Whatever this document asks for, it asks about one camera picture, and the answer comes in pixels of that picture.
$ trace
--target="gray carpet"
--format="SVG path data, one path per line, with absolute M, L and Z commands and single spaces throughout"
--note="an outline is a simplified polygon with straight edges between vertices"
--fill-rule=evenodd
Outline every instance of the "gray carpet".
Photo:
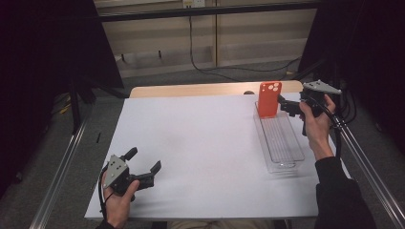
M 283 67 L 287 61 L 277 63 L 253 64 L 244 67 L 254 69 L 274 69 Z M 296 70 L 298 63 L 288 69 Z M 241 70 L 219 70 L 215 73 L 226 74 L 240 81 L 265 81 L 280 79 L 286 70 L 258 73 Z M 208 75 L 198 71 L 168 73 L 125 78 L 126 93 L 137 86 L 176 85 L 194 83 L 232 82 L 218 75 Z M 95 228 L 96 221 L 84 218 L 87 205 L 93 193 L 94 186 L 103 160 L 107 154 L 123 100 L 116 99 L 103 91 L 95 90 L 96 104 L 81 104 L 81 111 L 91 111 L 91 119 L 80 140 L 73 157 L 72 164 L 53 207 L 47 228 Z M 368 155 L 389 189 L 400 202 L 405 205 L 404 189 L 405 156 L 393 145 L 391 139 L 380 133 L 374 126 L 373 118 L 358 104 L 357 119 L 350 124 L 351 130 L 359 144 Z M 72 132 L 72 115 L 69 110 L 65 114 L 56 113 L 49 125 L 49 130 L 43 138 L 37 151 L 23 172 L 23 181 L 13 184 L 0 200 L 0 228 L 28 228 L 45 196 L 59 162 L 69 144 Z M 346 147 L 342 157 L 352 176 L 360 183 L 365 200 L 368 202 L 378 228 L 395 228 L 385 213 L 383 206 L 373 193 L 362 172 Z M 293 228 L 312 228 L 313 219 L 294 219 Z M 151 222 L 129 222 L 126 228 L 150 228 Z

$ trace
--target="person's right hand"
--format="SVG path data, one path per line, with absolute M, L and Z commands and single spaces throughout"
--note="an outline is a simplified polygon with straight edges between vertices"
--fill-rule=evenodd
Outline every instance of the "person's right hand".
M 335 105 L 329 96 L 325 94 L 328 109 L 333 114 Z M 305 115 L 306 132 L 309 146 L 315 154 L 316 160 L 333 156 L 329 145 L 330 119 L 325 113 L 314 117 L 312 109 L 305 102 L 300 102 L 300 109 Z

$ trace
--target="metal rail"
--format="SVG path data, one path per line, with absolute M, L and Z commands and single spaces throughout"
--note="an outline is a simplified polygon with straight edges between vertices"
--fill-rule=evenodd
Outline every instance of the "metal rail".
M 92 114 L 92 110 L 93 105 L 91 105 L 90 111 L 88 111 L 87 115 L 83 119 L 83 122 L 81 123 L 77 132 L 74 135 L 72 135 L 71 141 L 69 142 L 69 145 L 65 151 L 65 155 L 63 156 L 59 164 L 59 167 L 56 171 L 56 174 L 53 177 L 53 181 L 48 188 L 47 194 L 42 199 L 41 205 L 39 206 L 35 214 L 35 217 L 32 220 L 30 229 L 45 228 L 48 219 L 51 215 L 51 211 L 54 207 L 54 204 L 56 203 L 57 197 L 60 192 L 60 188 L 62 187 L 66 174 L 68 173 L 71 161 L 75 155 L 78 143 L 80 142 L 80 139 L 83 136 L 87 122 Z
M 83 22 L 116 22 L 116 21 L 134 21 L 144 19 L 171 18 L 171 17 L 188 17 L 188 16 L 205 16 L 205 15 L 220 15 L 245 12 L 261 12 L 261 11 L 282 11 L 282 10 L 309 10 L 318 9 L 321 6 L 339 5 L 352 3 L 352 0 L 339 0 L 332 3 L 326 3 L 321 0 L 312 0 L 305 2 L 288 2 L 288 3 L 270 3 L 260 5 L 243 5 L 243 6 L 227 6 L 227 7 L 207 7 L 194 9 L 173 9 L 173 10 L 154 10 L 141 12 L 125 12 L 125 13 L 104 13 L 96 16 L 84 17 L 62 17 L 50 19 L 49 23 L 83 23 Z
M 343 139 L 349 146 L 349 149 L 357 161 L 357 164 L 363 171 L 369 183 L 372 185 L 375 193 L 393 221 L 395 227 L 398 229 L 405 228 L 405 215 L 397 200 L 382 181 L 381 177 L 378 175 L 370 161 L 367 159 L 366 154 L 364 154 L 364 151 L 354 138 L 349 127 L 346 124 L 342 124 L 342 121 L 336 116 L 334 119 L 339 124 L 341 136 L 343 136 Z

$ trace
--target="orange phone case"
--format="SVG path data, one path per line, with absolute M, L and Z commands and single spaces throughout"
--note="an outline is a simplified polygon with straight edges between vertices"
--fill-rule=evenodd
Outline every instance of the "orange phone case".
M 258 113 L 260 118 L 277 115 L 278 95 L 281 92 L 280 81 L 268 81 L 260 84 Z

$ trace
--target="wire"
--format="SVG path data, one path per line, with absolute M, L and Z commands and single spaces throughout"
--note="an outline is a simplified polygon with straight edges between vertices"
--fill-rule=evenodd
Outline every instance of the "wire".
M 104 166 L 104 168 L 102 168 L 100 176 L 98 177 L 98 198 L 100 201 L 100 206 L 101 206 L 101 213 L 102 216 L 104 217 L 104 219 L 107 219 L 107 210 L 105 208 L 105 201 L 102 199 L 103 195 L 101 192 L 101 181 L 102 181 L 102 176 L 104 175 L 104 172 L 107 171 L 108 168 L 108 163 Z
M 356 106 L 356 103 L 355 103 L 355 99 L 354 99 L 353 94 L 352 93 L 350 93 L 350 94 L 351 94 L 351 97 L 352 97 L 354 114 L 353 114 L 352 118 L 349 119 L 349 121 L 346 121 L 346 117 L 345 117 L 345 119 L 343 120 L 345 124 L 349 124 L 349 123 L 353 122 L 357 117 L 357 106 Z
M 191 64 L 193 65 L 194 69 L 196 69 L 196 70 L 199 71 L 200 73 L 214 74 L 214 75 L 217 75 L 217 76 L 220 76 L 220 77 L 223 77 L 223 78 L 230 79 L 230 80 L 232 80 L 232 81 L 242 82 L 241 80 L 234 79 L 234 78 L 232 78 L 232 77 L 229 77 L 229 76 L 226 76 L 226 75 L 223 75 L 223 74 L 207 73 L 205 70 L 199 69 L 199 68 L 196 66 L 196 64 L 194 63 L 194 56 L 193 56 L 193 38 L 192 38 L 193 26 L 192 26 L 192 23 L 191 23 L 191 16 L 188 17 L 188 21 L 189 21 L 189 24 L 190 24 L 190 59 L 191 59 Z
M 200 69 L 196 66 L 195 62 L 194 62 L 194 55 L 193 55 L 193 26 L 192 26 L 192 20 L 191 20 L 191 16 L 188 18 L 189 21 L 189 25 L 190 25 L 190 59 L 191 59 L 191 64 L 193 65 L 193 67 L 201 72 L 201 73 L 206 73 L 206 74 L 215 74 L 233 81 L 237 81 L 237 82 L 242 82 L 240 80 L 237 80 L 235 78 L 231 78 L 229 76 L 223 75 L 223 74 L 218 74 L 218 73 L 208 73 L 211 71 L 216 71 L 216 70 L 242 70 L 242 71 L 251 71 L 251 72 L 258 72 L 258 73 L 271 73 L 271 72 L 276 72 L 276 71 L 280 71 L 282 69 L 288 68 L 292 63 L 294 63 L 295 61 L 301 59 L 301 56 L 289 61 L 285 66 L 277 68 L 277 69 L 272 69 L 272 70 L 254 70 L 254 69 L 249 69 L 249 68 L 241 68 L 241 67 L 217 67 L 217 68 L 208 68 L 208 69 Z

